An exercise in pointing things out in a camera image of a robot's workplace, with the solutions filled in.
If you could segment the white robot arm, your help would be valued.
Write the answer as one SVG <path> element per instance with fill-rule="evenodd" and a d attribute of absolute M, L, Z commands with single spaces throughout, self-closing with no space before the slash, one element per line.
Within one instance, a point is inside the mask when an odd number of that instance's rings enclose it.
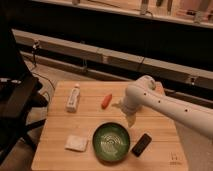
<path fill-rule="evenodd" d="M 213 109 L 159 94 L 156 82 L 148 75 L 128 84 L 123 98 L 114 104 L 126 117 L 135 118 L 147 106 L 213 140 Z"/>

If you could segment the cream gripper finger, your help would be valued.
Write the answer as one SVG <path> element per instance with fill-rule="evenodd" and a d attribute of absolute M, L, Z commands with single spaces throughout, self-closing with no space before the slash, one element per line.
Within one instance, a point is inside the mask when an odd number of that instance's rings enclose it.
<path fill-rule="evenodd" d="M 126 120 L 128 123 L 128 127 L 131 128 L 136 122 L 136 115 L 127 115 Z"/>

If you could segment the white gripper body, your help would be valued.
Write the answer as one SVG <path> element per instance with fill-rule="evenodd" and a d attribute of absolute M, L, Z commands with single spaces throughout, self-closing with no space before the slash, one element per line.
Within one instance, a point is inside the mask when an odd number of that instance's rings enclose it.
<path fill-rule="evenodd" d="M 131 116 L 141 108 L 141 105 L 129 96 L 124 96 L 118 103 L 114 103 L 113 107 L 119 108 L 126 116 Z"/>

